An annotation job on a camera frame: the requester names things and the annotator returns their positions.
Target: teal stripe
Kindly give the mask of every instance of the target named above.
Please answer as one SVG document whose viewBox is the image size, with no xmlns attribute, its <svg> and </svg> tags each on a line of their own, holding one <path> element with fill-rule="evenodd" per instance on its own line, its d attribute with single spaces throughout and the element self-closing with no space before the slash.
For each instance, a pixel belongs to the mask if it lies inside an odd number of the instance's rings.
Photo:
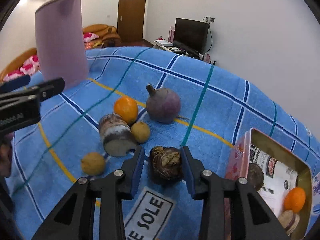
<svg viewBox="0 0 320 240">
<path fill-rule="evenodd" d="M 29 178 L 28 178 L 23 184 L 19 185 L 19 186 L 14 190 L 13 194 L 15 194 L 19 189 L 24 188 L 25 185 L 28 184 L 28 182 L 30 181 L 30 179 L 33 177 L 36 169 L 38 168 L 41 160 L 43 159 L 44 154 L 46 154 L 47 152 L 49 152 L 50 149 L 52 149 L 53 147 L 55 147 L 55 146 L 57 145 L 57 143 L 63 138 L 63 136 L 65 136 L 65 134 L 70 130 L 70 128 L 71 128 L 76 122 L 78 122 L 82 117 L 84 117 L 92 108 L 94 108 L 95 106 L 101 104 L 104 100 L 106 100 L 107 98 L 109 98 L 109 97 L 113 94 L 114 91 L 116 91 L 116 89 L 117 89 L 117 88 L 120 86 L 120 84 L 122 83 L 122 81 L 123 81 L 126 73 L 128 72 L 129 68 L 132 66 L 132 64 L 136 61 L 136 59 L 137 59 L 143 52 L 145 52 L 145 51 L 148 50 L 148 49 L 151 49 L 151 48 L 147 48 L 147 49 L 141 51 L 141 52 L 130 62 L 129 66 L 127 67 L 127 69 L 125 70 L 124 74 L 122 75 L 119 83 L 116 85 L 116 87 L 115 87 L 106 97 L 104 97 L 103 99 L 101 99 L 100 101 L 98 101 L 97 103 L 95 103 L 94 105 L 90 106 L 86 111 L 84 111 L 84 113 L 81 114 L 77 119 L 75 119 L 75 120 L 63 131 L 63 133 L 58 137 L 58 139 L 56 139 L 55 142 L 43 152 L 43 154 L 41 155 L 41 158 L 39 159 L 36 167 L 33 169 L 32 173 L 31 173 L 30 176 L 29 176 Z"/>
<path fill-rule="evenodd" d="M 275 125 L 276 125 L 276 121 L 277 121 L 277 106 L 276 103 L 273 102 L 273 104 L 275 105 L 275 118 L 273 119 L 273 124 L 272 124 L 272 128 L 271 128 L 271 132 L 269 134 L 270 137 L 272 137 L 273 134 L 273 130 L 275 129 Z"/>
<path fill-rule="evenodd" d="M 201 92 L 200 98 L 199 98 L 199 100 L 198 100 L 196 109 L 195 109 L 195 111 L 193 112 L 193 115 L 192 115 L 190 124 L 189 124 L 188 129 L 187 129 L 187 132 L 186 132 L 186 134 L 185 134 L 185 136 L 184 136 L 184 138 L 183 138 L 183 141 L 182 141 L 182 143 L 181 143 L 181 146 L 185 146 L 186 143 L 187 143 L 187 141 L 188 141 L 188 138 L 189 138 L 189 135 L 190 135 L 192 126 L 193 126 L 193 124 L 194 124 L 194 122 L 195 122 L 195 120 L 196 120 L 196 116 L 197 116 L 197 114 L 198 114 L 199 108 L 200 108 L 201 103 L 202 103 L 202 100 L 203 100 L 203 98 L 204 98 L 204 94 L 205 94 L 205 92 L 206 92 L 206 90 L 207 90 L 207 88 L 208 88 L 209 81 L 210 81 L 211 76 L 212 76 L 213 68 L 214 68 L 214 65 L 211 65 L 211 68 L 210 68 L 210 71 L 209 71 L 209 74 L 208 74 L 208 77 L 207 77 L 207 81 L 205 82 L 205 85 L 204 85 L 204 87 L 203 87 L 203 89 L 202 89 L 202 92 Z"/>
</svg>

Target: power outlet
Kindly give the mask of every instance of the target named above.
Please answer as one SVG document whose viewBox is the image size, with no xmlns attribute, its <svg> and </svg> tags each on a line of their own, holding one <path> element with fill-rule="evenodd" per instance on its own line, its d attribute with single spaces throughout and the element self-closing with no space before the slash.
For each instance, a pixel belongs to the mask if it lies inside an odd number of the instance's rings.
<svg viewBox="0 0 320 240">
<path fill-rule="evenodd" d="M 206 16 L 206 17 L 204 18 L 204 22 L 205 22 L 205 23 L 214 23 L 214 18 L 213 18 L 213 17 Z"/>
</svg>

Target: bed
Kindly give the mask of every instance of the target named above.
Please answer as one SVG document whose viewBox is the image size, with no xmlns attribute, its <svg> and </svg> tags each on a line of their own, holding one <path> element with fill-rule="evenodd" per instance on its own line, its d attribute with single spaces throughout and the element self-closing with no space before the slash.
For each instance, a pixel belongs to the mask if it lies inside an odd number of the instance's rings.
<svg viewBox="0 0 320 240">
<path fill-rule="evenodd" d="M 88 79 L 46 100 L 41 106 L 41 122 L 15 132 L 12 175 L 6 182 L 15 203 L 15 220 L 25 239 L 32 238 L 73 183 L 86 176 L 80 168 L 84 155 L 99 152 L 106 158 L 102 177 L 132 157 L 108 156 L 98 132 L 100 118 L 111 113 L 113 103 L 124 94 L 137 101 L 138 119 L 150 126 L 151 137 L 143 144 L 146 155 L 156 145 L 179 148 L 186 141 L 194 158 L 223 177 L 231 147 L 246 131 L 256 127 L 307 162 L 313 177 L 320 172 L 319 141 L 254 84 L 219 67 L 156 49 L 117 47 L 86 53 Z M 38 72 L 29 85 L 42 80 Z M 195 116 L 190 133 L 186 120 L 170 125 L 150 120 L 145 110 L 148 83 L 171 88 L 180 95 L 180 115 L 190 120 Z M 135 199 L 123 201 L 126 232 L 133 226 L 130 221 L 136 216 L 134 210 L 139 203 L 147 194 L 155 194 L 168 208 L 145 239 L 198 239 L 202 202 L 191 199 L 183 181 L 173 187 L 152 183 L 147 169 L 145 165 Z M 312 218 L 309 228 L 316 218 Z M 98 239 L 97 223 L 94 239 Z"/>
</svg>

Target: tv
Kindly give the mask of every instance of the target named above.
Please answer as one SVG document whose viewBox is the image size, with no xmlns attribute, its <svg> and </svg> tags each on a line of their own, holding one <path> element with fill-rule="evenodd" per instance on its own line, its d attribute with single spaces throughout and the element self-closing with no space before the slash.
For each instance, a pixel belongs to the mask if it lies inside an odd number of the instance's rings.
<svg viewBox="0 0 320 240">
<path fill-rule="evenodd" d="M 209 24 L 188 19 L 176 19 L 173 44 L 194 54 L 203 54 Z"/>
</svg>

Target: yellow fruit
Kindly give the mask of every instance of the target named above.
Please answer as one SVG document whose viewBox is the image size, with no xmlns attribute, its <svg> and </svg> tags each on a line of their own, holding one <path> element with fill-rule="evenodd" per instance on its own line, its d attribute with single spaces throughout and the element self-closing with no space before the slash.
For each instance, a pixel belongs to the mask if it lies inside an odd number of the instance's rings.
<svg viewBox="0 0 320 240">
<path fill-rule="evenodd" d="M 306 201 L 306 193 L 300 187 L 290 190 L 284 199 L 284 209 L 298 213 Z"/>
<path fill-rule="evenodd" d="M 92 176 L 99 175 L 104 172 L 106 161 L 99 153 L 88 153 L 81 160 L 81 169 L 84 173 Z"/>
<path fill-rule="evenodd" d="M 136 122 L 131 127 L 131 133 L 138 143 L 144 143 L 150 137 L 150 128 L 144 122 Z"/>
<path fill-rule="evenodd" d="M 115 102 L 115 105 L 113 106 L 113 112 L 115 114 L 119 114 L 122 119 L 128 125 L 130 125 L 134 123 L 138 117 L 137 102 L 128 96 L 123 96 Z"/>
</svg>

